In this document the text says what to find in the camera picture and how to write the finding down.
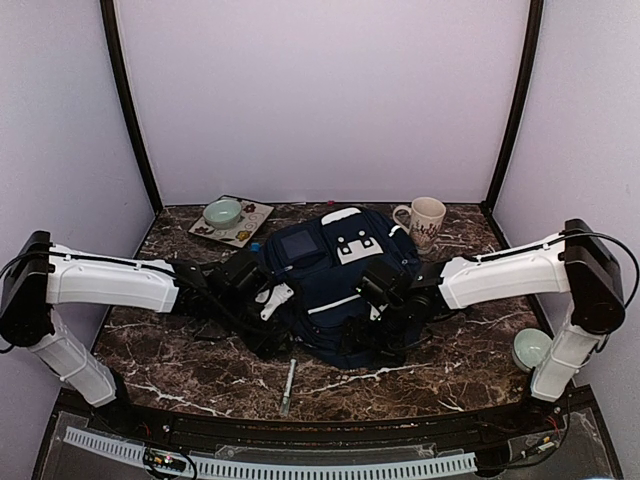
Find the navy blue student backpack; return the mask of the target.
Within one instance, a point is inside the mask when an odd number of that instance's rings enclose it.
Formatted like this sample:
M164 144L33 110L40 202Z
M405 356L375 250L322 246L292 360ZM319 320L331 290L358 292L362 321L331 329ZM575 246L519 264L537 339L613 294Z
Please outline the navy blue student backpack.
M346 207L282 228L265 242L260 258L294 295L278 309L294 340L323 362L341 369L396 367L417 342L422 326L395 308L378 309L356 291L367 265L385 260L412 278L421 261L413 241L384 214L365 207ZM400 348L341 354L342 326L349 316L385 318L400 330Z

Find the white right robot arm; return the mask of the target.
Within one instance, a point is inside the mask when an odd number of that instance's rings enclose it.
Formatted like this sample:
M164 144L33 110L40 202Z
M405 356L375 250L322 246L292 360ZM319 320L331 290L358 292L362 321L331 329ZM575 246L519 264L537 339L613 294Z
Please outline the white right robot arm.
M571 303L549 351L534 366L530 395L510 413L521 434L534 432L590 354L623 324L631 297L623 292L618 260L608 249L622 243L594 232L581 219L557 234L490 254L424 263L414 275L371 261L355 291L373 308L375 326L356 327L354 339L377 350L403 336L410 323L487 301L541 293L569 293Z

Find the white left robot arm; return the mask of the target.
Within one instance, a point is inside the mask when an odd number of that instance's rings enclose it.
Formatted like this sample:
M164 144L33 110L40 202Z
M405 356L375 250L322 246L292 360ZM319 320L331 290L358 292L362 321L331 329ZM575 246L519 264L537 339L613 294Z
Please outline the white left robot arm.
M225 262L134 260L85 253L34 232L1 270L1 338L29 350L75 388L120 436L141 427L124 383L74 336L54 308L79 303L133 307L212 320L267 356L287 332L277 311L294 296L246 250Z

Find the clear pen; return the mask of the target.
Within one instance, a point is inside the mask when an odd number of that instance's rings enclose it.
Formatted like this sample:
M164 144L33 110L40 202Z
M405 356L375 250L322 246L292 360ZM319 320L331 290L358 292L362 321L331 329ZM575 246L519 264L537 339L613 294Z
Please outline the clear pen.
M289 370L287 374L287 379L285 383L285 388L283 391L281 406L280 406L280 414L282 416L287 416L289 414L290 402L291 402L291 392L293 387L293 381L295 376L295 369L297 365L296 359L290 360Z

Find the square floral plate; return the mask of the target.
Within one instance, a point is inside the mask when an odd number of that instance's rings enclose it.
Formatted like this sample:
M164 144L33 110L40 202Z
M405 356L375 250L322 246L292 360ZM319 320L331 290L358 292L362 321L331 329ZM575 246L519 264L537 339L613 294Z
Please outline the square floral plate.
M222 198L235 199L241 203L242 213L239 222L227 230L215 229L204 221L202 216L204 208L200 217L193 223L188 232L197 237L217 241L236 248L243 248L266 222L274 211L274 207L258 201L229 195L223 195L216 200Z

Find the pale green bowl on plate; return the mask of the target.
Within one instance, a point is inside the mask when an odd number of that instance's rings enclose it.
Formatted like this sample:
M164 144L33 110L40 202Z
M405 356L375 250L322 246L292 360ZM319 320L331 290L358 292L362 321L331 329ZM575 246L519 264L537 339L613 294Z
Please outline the pale green bowl on plate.
M205 207L202 216L204 221L215 229L227 230L240 220L242 205L235 199L222 198Z

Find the cream floral mug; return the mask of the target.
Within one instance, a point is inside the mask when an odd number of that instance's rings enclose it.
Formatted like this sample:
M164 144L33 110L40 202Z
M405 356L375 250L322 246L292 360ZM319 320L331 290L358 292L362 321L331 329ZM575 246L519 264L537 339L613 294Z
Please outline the cream floral mug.
M398 217L400 212L409 215L408 226L405 226ZM408 234L417 250L426 253L434 246L446 213L447 208L441 201L432 197L418 197L411 202L410 206L395 207L392 219Z

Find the pale green bowl right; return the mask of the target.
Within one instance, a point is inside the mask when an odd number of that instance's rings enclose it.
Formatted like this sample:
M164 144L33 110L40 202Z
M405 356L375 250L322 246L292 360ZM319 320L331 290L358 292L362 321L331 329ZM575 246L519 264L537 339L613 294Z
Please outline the pale green bowl right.
M520 370L529 373L542 362L551 345L552 339L544 331L535 328L523 329L513 340L512 359Z

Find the black front rail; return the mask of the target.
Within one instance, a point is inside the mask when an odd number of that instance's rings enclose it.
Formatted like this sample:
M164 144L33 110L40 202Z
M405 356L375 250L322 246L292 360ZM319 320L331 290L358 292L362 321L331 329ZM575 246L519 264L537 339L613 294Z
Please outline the black front rail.
M379 421L302 422L246 420L133 408L141 421L128 439L162 447L211 451L217 446L293 449L364 449L432 443L444 450L502 446L520 435L551 428L544 417L524 416L524 406Z

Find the left black frame post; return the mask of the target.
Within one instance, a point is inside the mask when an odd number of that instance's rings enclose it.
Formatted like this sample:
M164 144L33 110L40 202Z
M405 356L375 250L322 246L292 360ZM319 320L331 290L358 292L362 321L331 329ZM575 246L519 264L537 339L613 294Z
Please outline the left black frame post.
M100 0L99 5L112 75L126 131L147 199L154 214L158 215L163 210L164 205L152 171L151 162L144 144L141 126L136 107L134 105L134 98L129 83L125 55L118 25L116 3L112 0Z

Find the black frame post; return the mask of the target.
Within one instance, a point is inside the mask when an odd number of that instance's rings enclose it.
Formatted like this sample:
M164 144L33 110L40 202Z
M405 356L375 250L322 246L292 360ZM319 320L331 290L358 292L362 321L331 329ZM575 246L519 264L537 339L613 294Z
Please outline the black frame post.
M147 199L154 214L158 215L163 210L164 205L152 171L151 162L144 144L141 126L136 107L134 105L134 98L129 83L125 55L118 25L116 3L112 0L100 0L99 5L112 75L126 131Z
M522 54L519 62L512 102L496 165L484 200L484 205L489 212L493 212L497 206L515 148L533 74L539 35L542 26L544 4L545 2L543 0L531 0L529 2Z

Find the right black frame post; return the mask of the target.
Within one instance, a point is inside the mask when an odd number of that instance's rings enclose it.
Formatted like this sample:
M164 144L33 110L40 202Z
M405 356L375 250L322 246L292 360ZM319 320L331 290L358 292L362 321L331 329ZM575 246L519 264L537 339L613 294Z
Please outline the right black frame post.
M544 4L545 2L543 0L531 0L529 2L522 54L519 62L512 102L496 165L484 200L484 205L489 212L493 212L497 206L515 148L533 74L539 35L542 26Z

